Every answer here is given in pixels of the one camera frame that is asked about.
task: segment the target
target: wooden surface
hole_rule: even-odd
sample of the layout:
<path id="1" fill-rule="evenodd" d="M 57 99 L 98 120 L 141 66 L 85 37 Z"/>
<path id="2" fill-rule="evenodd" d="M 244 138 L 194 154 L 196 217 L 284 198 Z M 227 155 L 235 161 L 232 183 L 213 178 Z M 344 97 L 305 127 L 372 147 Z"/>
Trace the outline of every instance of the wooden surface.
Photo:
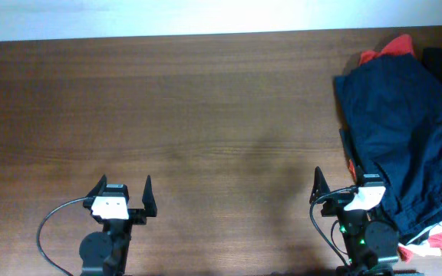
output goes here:
<path id="1" fill-rule="evenodd" d="M 158 217 L 134 227 L 128 274 L 334 269 L 308 219 L 316 166 L 351 184 L 332 77 L 403 32 L 442 47 L 442 27 L 0 43 L 0 275 L 58 275 L 37 226 L 104 173 L 135 208 L 153 180 Z M 100 230 L 73 205 L 42 243 L 79 274 Z M 397 268 L 442 275 L 442 258 Z"/>

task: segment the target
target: dark blue cloth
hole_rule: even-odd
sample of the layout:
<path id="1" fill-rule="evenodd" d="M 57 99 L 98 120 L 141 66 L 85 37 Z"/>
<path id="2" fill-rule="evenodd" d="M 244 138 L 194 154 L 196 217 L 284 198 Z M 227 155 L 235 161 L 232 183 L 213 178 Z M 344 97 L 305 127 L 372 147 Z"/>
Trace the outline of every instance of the dark blue cloth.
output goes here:
<path id="1" fill-rule="evenodd" d="M 407 54 L 335 84 L 359 165 L 384 179 L 381 207 L 401 235 L 442 221 L 442 83 Z"/>

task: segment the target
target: white backdrop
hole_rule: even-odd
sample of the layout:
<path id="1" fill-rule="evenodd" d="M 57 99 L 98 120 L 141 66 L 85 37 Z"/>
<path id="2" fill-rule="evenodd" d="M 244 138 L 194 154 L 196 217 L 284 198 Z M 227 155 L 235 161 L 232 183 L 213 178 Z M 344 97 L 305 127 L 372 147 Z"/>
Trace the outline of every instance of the white backdrop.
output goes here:
<path id="1" fill-rule="evenodd" d="M 442 25 L 442 0 L 0 0 L 0 41 Z"/>

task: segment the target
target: wooden table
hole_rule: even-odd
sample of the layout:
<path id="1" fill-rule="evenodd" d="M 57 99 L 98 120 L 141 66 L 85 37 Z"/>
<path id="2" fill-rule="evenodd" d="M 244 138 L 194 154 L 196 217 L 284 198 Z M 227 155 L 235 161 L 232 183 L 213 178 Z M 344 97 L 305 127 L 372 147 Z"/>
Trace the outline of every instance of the wooden table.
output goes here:
<path id="1" fill-rule="evenodd" d="M 134 227 L 128 274 L 335 269 L 308 219 L 316 166 L 331 189 L 352 183 L 332 77 L 399 33 L 419 55 L 442 47 L 442 27 L 0 43 L 0 275 L 59 275 L 37 226 L 104 173 L 135 208 L 153 180 L 158 217 Z M 100 230 L 73 205 L 42 243 L 79 274 Z M 442 258 L 397 268 L 440 275 Z"/>

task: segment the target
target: wire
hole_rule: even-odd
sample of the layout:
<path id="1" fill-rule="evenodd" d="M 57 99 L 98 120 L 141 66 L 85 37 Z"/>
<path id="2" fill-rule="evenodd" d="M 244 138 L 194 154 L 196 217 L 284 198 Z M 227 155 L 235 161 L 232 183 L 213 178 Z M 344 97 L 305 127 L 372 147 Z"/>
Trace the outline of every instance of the wire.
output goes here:
<path id="1" fill-rule="evenodd" d="M 42 249 L 42 246 L 41 246 L 41 244 L 40 244 L 40 232 L 41 232 L 41 230 L 42 230 L 42 227 L 44 227 L 44 223 L 54 214 L 54 213 L 56 213 L 57 211 L 59 211 L 60 209 L 62 209 L 62 208 L 64 208 L 64 207 L 66 207 L 66 206 L 68 206 L 68 205 L 71 205 L 71 204 L 73 204 L 73 203 L 76 203 L 76 202 L 82 202 L 82 201 L 84 201 L 84 200 L 86 200 L 86 199 L 88 199 L 88 197 L 82 197 L 82 198 L 79 198 L 79 199 L 75 199 L 75 200 L 71 200 L 70 202 L 66 202 L 66 203 L 64 203 L 64 204 L 61 204 L 59 207 L 57 207 L 56 209 L 54 209 L 54 210 L 52 210 L 52 212 L 50 212 L 50 213 L 48 213 L 46 216 L 45 216 L 45 218 L 42 220 L 42 222 L 40 223 L 40 225 L 38 226 L 38 230 L 37 230 L 37 237 L 36 237 L 36 239 L 37 239 L 37 248 L 38 248 L 38 251 L 40 252 L 40 254 L 42 254 L 42 257 L 44 257 L 44 259 L 49 263 L 49 264 L 51 264 L 53 267 L 55 267 L 55 268 L 57 268 L 60 272 L 62 272 L 62 273 L 64 273 L 64 274 L 66 274 L 67 276 L 73 276 L 73 274 L 71 274 L 69 271 L 67 271 L 67 270 L 65 270 L 65 269 L 63 269 L 62 267 L 60 267 L 59 265 L 57 265 L 56 263 L 54 263 L 45 253 L 44 253 L 44 250 Z"/>
<path id="2" fill-rule="evenodd" d="M 338 223 L 338 220 L 334 221 L 334 224 L 331 225 L 331 229 L 330 229 L 330 239 L 331 239 L 331 243 L 334 244 L 335 248 L 337 248 L 337 250 L 339 250 L 342 254 L 347 254 L 347 253 L 343 252 L 342 250 L 340 250 L 340 249 L 338 248 L 338 246 L 335 244 L 335 241 L 334 241 L 334 228 L 335 228 L 335 226 L 337 225 L 337 223 Z"/>
<path id="3" fill-rule="evenodd" d="M 323 199 L 326 199 L 326 198 L 328 198 L 330 196 L 333 196 L 334 194 L 337 194 L 337 193 L 340 193 L 340 192 L 353 192 L 353 191 L 355 191 L 355 186 L 351 186 L 351 187 L 347 187 L 347 188 L 342 188 L 342 189 L 336 189 L 333 192 L 330 192 L 328 194 L 324 194 L 324 195 L 320 196 L 314 202 L 312 202 L 312 205 L 310 206 L 310 219 L 312 220 L 313 226 L 315 226 L 316 231 L 318 231 L 320 236 L 325 240 L 325 242 L 327 242 L 328 246 L 330 246 L 330 248 L 335 252 L 335 254 L 337 254 L 337 256 L 341 259 L 342 263 L 344 264 L 344 266 L 346 268 L 349 267 L 349 264 L 345 261 L 344 257 L 337 250 L 337 248 L 328 240 L 328 238 L 325 236 L 325 234 L 322 232 L 322 230 L 318 227 L 318 224 L 316 223 L 315 218 L 313 218 L 313 208 L 315 207 L 315 205 L 318 202 L 320 202 Z"/>

